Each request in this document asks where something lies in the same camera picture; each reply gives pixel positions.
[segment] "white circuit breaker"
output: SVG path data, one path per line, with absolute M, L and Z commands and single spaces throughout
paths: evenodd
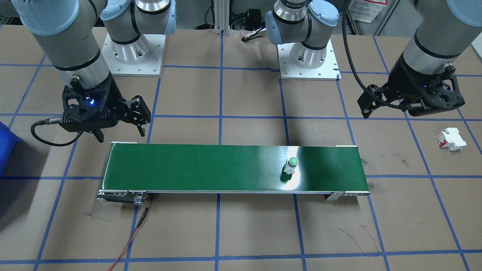
M 437 140 L 440 148 L 448 148 L 449 150 L 459 150 L 467 146 L 467 143 L 460 137 L 457 128 L 445 128 L 440 132 Z

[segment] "black cable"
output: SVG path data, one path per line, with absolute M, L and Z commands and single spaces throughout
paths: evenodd
M 358 76 L 357 71 L 355 70 L 355 66 L 353 65 L 353 60 L 351 59 L 350 49 L 348 47 L 348 39 L 347 39 L 347 16 L 348 16 L 348 6 L 350 5 L 351 0 L 347 0 L 345 2 L 345 6 L 343 7 L 343 20 L 341 25 L 341 30 L 343 33 L 343 43 L 345 45 L 345 52 L 347 53 L 348 63 L 350 64 L 351 72 L 353 73 L 353 77 L 357 81 L 358 85 L 363 89 L 365 93 L 367 93 L 376 103 L 380 106 L 388 106 L 390 108 L 406 110 L 405 106 L 394 105 L 387 101 L 382 100 L 380 97 L 376 96 L 372 91 L 368 90 L 365 85 L 363 84 L 362 80 Z
M 242 42 L 248 42 L 248 41 L 250 41 L 250 40 L 254 40 L 254 39 L 256 39 L 256 38 L 259 38 L 260 36 L 256 36 L 256 35 L 257 35 L 259 32 L 261 32 L 261 30 L 263 30 L 263 28 L 258 29 L 258 30 L 257 30 L 252 36 L 250 36 L 249 38 L 246 38 L 246 39 L 245 39 L 244 37 L 242 37 L 242 38 L 241 38 L 241 41 L 242 41 Z
M 216 21 L 214 20 L 214 0 L 211 0 L 211 13 L 213 14 L 213 25 L 215 25 Z
M 209 10 L 212 9 L 212 5 L 208 8 L 208 10 L 206 11 L 206 14 L 204 15 L 204 23 L 205 24 L 208 24 L 208 21 L 207 21 L 207 16 L 208 16 L 208 13 L 209 13 Z
M 153 199 L 154 195 L 151 194 L 150 195 L 150 199 L 149 199 L 149 203 L 147 204 L 147 207 L 144 209 L 144 212 L 142 213 L 142 216 L 141 218 L 139 219 L 139 222 L 137 223 L 137 226 L 135 227 L 134 231 L 132 232 L 131 234 L 131 237 L 129 238 L 129 241 L 127 241 L 127 244 L 125 245 L 124 247 L 124 250 L 122 251 L 122 253 L 119 255 L 119 257 L 116 259 L 116 261 L 110 266 L 109 270 L 108 271 L 112 271 L 114 269 L 114 267 L 116 266 L 116 264 L 119 262 L 119 260 L 121 259 L 122 255 L 124 255 L 125 251 L 127 250 L 127 248 L 129 247 L 129 245 L 131 244 L 132 242 L 132 239 L 134 238 L 134 235 L 137 233 L 137 231 L 139 230 L 139 227 L 141 226 L 142 222 L 144 221 L 144 219 L 146 218 L 147 216 L 147 212 L 149 211 L 149 207 L 152 203 L 152 199 Z
M 231 24 L 232 22 L 236 21 L 237 19 L 239 19 L 239 18 L 241 18 L 241 17 L 245 17 L 245 16 L 246 16 L 245 13 L 241 13 L 241 14 L 237 15 L 236 17 L 234 17 L 234 19 L 231 19 L 231 20 L 229 21 L 229 24 Z
M 46 120 L 43 120 L 43 121 L 38 121 L 38 122 L 32 124 L 32 126 L 30 127 L 30 132 L 32 133 L 32 136 L 33 136 L 36 140 L 38 140 L 38 141 L 40 141 L 40 142 L 42 142 L 42 143 L 44 143 L 44 144 L 47 144 L 47 145 L 50 145 L 50 146 L 54 146 L 54 147 L 65 147 L 65 146 L 68 146 L 68 145 L 74 143 L 77 139 L 79 139 L 79 137 L 80 137 L 80 136 L 82 135 L 82 133 L 83 133 L 83 132 L 78 132 L 77 135 L 75 136 L 75 138 L 74 138 L 72 141 L 69 141 L 69 142 L 67 142 L 67 143 L 63 143 L 63 144 L 52 143 L 52 142 L 50 142 L 50 141 L 47 141 L 47 140 L 44 140 L 44 139 L 40 138 L 40 137 L 37 135 L 37 133 L 35 132 L 35 127 L 40 126 L 40 125 L 46 125 L 46 124 L 53 124 L 53 123 L 49 123 L 49 119 L 46 119 Z

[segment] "gray robot arm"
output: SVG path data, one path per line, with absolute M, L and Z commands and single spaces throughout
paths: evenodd
M 482 32 L 480 0 L 411 0 L 424 17 L 382 87 L 370 85 L 371 93 L 358 100 L 364 118 L 382 106 L 402 100 L 412 116 L 459 108 L 465 104 L 454 75 L 454 61 Z M 382 98 L 373 99 L 373 95 Z
M 338 21 L 338 10 L 324 0 L 277 0 L 266 13 L 268 38 L 273 44 L 296 42 L 290 58 L 302 68 L 318 68 Z
M 12 3 L 65 82 L 62 116 L 36 122 L 32 135 L 53 146 L 73 143 L 82 132 L 92 133 L 102 142 L 100 129 L 124 121 L 134 124 L 144 136 L 150 110 L 139 95 L 130 101 L 122 97 L 92 28 L 102 18 L 118 45 L 115 50 L 119 50 L 119 55 L 128 51 L 126 48 L 147 50 L 136 46 L 142 34 L 174 32 L 175 0 L 12 0 Z M 132 52 L 134 58 L 139 56 L 138 51 Z M 55 123 L 69 132 L 77 132 L 77 137 L 66 144 L 55 144 L 35 134 L 36 126 Z

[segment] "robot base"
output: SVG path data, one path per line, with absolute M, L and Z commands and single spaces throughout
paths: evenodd
M 115 59 L 112 53 L 112 40 L 109 34 L 106 36 L 104 46 L 102 47 L 102 55 L 106 59 L 107 65 L 112 75 L 121 76 L 159 76 L 162 66 L 162 57 L 164 56 L 165 35 L 144 35 L 150 44 L 151 52 L 146 55 L 146 59 L 139 64 L 124 64 Z
M 294 43 L 286 43 L 278 45 L 278 60 L 280 62 L 281 79 L 324 81 L 341 79 L 331 40 L 329 40 L 326 45 L 326 58 L 323 65 L 314 69 L 302 68 L 290 60 L 290 51 L 293 44 Z

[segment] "green conveyor belt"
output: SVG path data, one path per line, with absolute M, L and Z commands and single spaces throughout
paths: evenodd
M 288 158 L 295 173 L 283 173 Z M 369 194 L 358 147 L 113 143 L 101 191 Z

